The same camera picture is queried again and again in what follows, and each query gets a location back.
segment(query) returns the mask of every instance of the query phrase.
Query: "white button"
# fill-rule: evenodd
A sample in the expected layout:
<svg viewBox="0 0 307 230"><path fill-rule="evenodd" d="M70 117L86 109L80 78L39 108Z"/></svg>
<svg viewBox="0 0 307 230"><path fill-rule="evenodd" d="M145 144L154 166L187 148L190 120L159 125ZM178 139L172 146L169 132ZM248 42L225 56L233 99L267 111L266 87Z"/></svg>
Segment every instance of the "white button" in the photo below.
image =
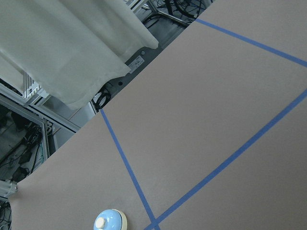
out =
<svg viewBox="0 0 307 230"><path fill-rule="evenodd" d="M95 223L95 226L96 228L98 229L102 229L105 225L105 219L102 218L102 217L99 217L97 220L96 220L96 223Z"/></svg>

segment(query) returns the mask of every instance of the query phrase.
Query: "white curtain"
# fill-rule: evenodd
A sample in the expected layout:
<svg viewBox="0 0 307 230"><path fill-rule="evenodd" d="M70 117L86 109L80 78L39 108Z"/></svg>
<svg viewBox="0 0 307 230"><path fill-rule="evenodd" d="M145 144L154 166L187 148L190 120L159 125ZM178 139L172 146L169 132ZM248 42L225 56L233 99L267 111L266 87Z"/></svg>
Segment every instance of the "white curtain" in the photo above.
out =
<svg viewBox="0 0 307 230"><path fill-rule="evenodd" d="M0 52L70 108L158 41L122 0L0 0Z"/></svg>

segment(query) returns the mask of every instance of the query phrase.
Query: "blue tape line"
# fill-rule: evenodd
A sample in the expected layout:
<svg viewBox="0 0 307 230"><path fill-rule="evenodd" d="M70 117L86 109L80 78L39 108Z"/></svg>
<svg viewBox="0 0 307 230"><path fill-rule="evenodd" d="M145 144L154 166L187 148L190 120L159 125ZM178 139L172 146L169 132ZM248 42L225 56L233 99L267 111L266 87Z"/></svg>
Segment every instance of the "blue tape line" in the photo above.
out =
<svg viewBox="0 0 307 230"><path fill-rule="evenodd" d="M252 144L254 144L260 137L268 132L277 122L279 122L284 116L286 116L291 110L293 110L300 102L307 97L307 89L302 92L294 101L292 101L287 107L285 107L276 117L274 117L269 123L267 123L262 129L260 129L251 139L249 139L244 145L242 145L237 151L235 151L230 157L228 157L222 164L214 169L208 176L200 181L195 187L188 191L183 197L181 197L175 204L173 204L168 210L160 215L155 222L152 222L144 230L150 230L155 225L159 224L172 212L179 208L183 203L190 199L194 194L201 190L208 182L216 177L222 170L230 165L235 159L237 159L243 152L245 152Z"/></svg>
<svg viewBox="0 0 307 230"><path fill-rule="evenodd" d="M151 208L150 208L150 206L149 206L149 204L148 204L148 202L147 202L147 200L145 198L145 195L144 195L144 193L143 193L143 191L142 191L142 189L141 189L141 187L139 185L139 182L137 181L137 179L136 179L136 177L134 175L134 172L133 172L133 170L132 170L132 168L131 168L128 160L127 160L127 157L126 157L123 149L120 146L120 143L119 143L117 137L115 136L115 133L114 133L114 131L112 129L112 126L111 126L111 124L110 124L110 122L109 122L105 112L103 111L103 109L101 109L100 112L102 114L102 117L105 120L106 126L109 129L109 132L110 132L110 134L111 134L111 136L113 138L113 141L114 141L114 143L115 143L115 145L116 145L116 147L118 149L118 152L119 152L119 154L120 154L120 156L121 156L121 158L122 158L122 160L123 160L123 162L124 162L124 164L125 164L125 166L127 168L127 171L129 173L132 181L133 181L133 184L134 184L134 186L136 188L136 191L138 192L138 194L140 196L140 199L141 199L141 201L142 201L142 203L144 205L144 208L145 208L145 210L147 212L147 215L149 216L150 221L153 223L153 222L155 222L155 217L154 217L153 211L151 210ZM160 230L159 225L156 225L154 228L156 230Z"/></svg>
<svg viewBox="0 0 307 230"><path fill-rule="evenodd" d="M199 22L199 23L201 23L201 24L203 24L203 25L206 25L206 26L208 26L208 27L211 27L211 28L213 28L213 29L216 29L216 30L218 30L218 31L220 31L220 32L223 32L223 33L225 33L225 34L227 34L227 35L230 35L230 36L232 36L232 37L238 38L238 39L240 39L240 40L242 40L242 41L244 41L244 42L250 43L250 44L252 44L252 45L254 45L254 46L257 46L257 47L259 47L259 48L261 48L261 49L264 49L264 50L266 50L266 51L269 51L269 52L271 52L271 53L274 53L274 54L276 54L276 55L278 55L278 56L280 56L280 57L282 57L282 58L285 58L285 59L287 59L287 60L289 60L289 61L295 62L295 63L297 63L297 64L299 64L299 65L304 66L304 67L307 67L307 61L304 61L304 60L299 59L299 58L297 58L297 57L294 57L294 56L292 56L292 55L286 54L286 53L284 53L284 52L282 52L282 51L280 51L280 50L274 49L274 48L272 48L272 47L270 47L270 46L266 46L266 45L264 45L264 44L262 44L262 43L256 42L256 41L254 41L254 40L252 40L252 39L249 39L249 38L244 37L244 36L242 36L242 35L236 34L236 33L232 32L232 31L226 30L226 29L224 29L224 28L222 28L222 27L219 27L219 26L217 26L217 25L214 25L214 24L211 24L211 23L209 23L209 22L203 21L203 20L201 20L201 19L198 19L198 18L197 18L195 21L197 21L197 22Z"/></svg>

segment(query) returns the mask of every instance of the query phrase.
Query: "sticker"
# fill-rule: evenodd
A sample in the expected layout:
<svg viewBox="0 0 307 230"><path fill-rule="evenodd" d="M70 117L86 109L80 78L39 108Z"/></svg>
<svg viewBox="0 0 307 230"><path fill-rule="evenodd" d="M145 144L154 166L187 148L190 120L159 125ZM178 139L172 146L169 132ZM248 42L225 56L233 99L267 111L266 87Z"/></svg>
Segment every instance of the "sticker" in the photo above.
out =
<svg viewBox="0 0 307 230"><path fill-rule="evenodd" d="M137 56L137 58L128 65L131 69L129 73L133 73L142 63L144 63L144 61L145 60L141 56Z"/></svg>

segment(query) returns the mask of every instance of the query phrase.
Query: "white plastic part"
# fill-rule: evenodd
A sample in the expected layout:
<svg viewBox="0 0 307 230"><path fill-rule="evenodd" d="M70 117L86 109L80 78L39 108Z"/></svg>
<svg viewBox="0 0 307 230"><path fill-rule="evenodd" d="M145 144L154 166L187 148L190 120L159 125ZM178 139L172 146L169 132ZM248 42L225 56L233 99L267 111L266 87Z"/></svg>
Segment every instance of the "white plastic part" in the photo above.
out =
<svg viewBox="0 0 307 230"><path fill-rule="evenodd" d="M102 228L104 227L104 225L105 225L105 222L106 222L106 221L105 221L104 218L99 217L99 218L96 220L96 223L95 223L96 228L102 229Z"/></svg>
<svg viewBox="0 0 307 230"><path fill-rule="evenodd" d="M120 216L121 216L121 230L127 230L127 218L126 218L126 215L121 212L121 211L118 211L116 209L114 209L115 211L119 212Z"/></svg>

